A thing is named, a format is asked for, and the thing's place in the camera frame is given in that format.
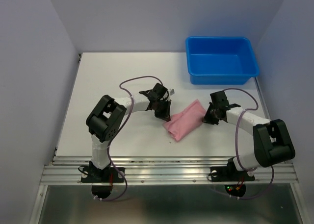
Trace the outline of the pink t-shirt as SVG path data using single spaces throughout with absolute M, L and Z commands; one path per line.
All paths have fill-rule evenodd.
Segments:
M 163 124 L 168 134 L 179 142 L 203 123 L 206 110 L 199 100 L 192 102 L 186 109 L 171 116 L 171 120 Z

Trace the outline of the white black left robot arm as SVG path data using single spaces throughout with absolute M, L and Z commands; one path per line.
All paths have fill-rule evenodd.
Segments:
M 104 95 L 86 119 L 88 132 L 92 138 L 92 158 L 82 173 L 93 176 L 97 181 L 106 181 L 109 177 L 110 159 L 108 149 L 126 122 L 122 122 L 131 113 L 154 111 L 154 116 L 166 122 L 170 121 L 171 96 L 174 89 L 168 89 L 156 83 L 150 90 L 140 91 L 125 98 L 112 98 Z

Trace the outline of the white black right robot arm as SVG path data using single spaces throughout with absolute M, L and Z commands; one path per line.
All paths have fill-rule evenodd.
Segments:
M 292 160 L 295 149 L 285 122 L 281 119 L 270 120 L 252 114 L 259 107 L 254 100 L 255 108 L 242 108 L 239 104 L 230 104 L 225 91 L 210 94 L 211 102 L 203 118 L 203 122 L 218 125 L 220 121 L 234 124 L 235 157 L 228 160 L 222 172 L 231 180 L 237 180 L 243 172 L 252 172 L 258 167 L 267 168 L 278 163 Z M 253 136 L 253 151 L 240 154 L 238 150 L 238 132 L 243 129 Z

